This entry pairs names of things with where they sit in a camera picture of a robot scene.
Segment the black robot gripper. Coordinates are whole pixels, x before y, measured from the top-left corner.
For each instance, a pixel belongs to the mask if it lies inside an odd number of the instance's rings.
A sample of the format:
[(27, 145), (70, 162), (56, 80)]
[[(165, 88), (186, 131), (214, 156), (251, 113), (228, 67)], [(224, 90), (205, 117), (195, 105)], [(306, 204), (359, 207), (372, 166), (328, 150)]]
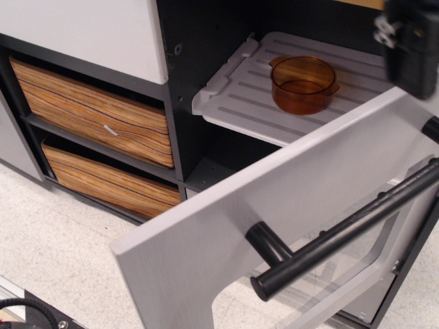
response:
[(426, 100), (438, 79), (438, 1), (385, 1), (375, 19), (375, 40), (383, 45), (387, 78), (417, 99)]

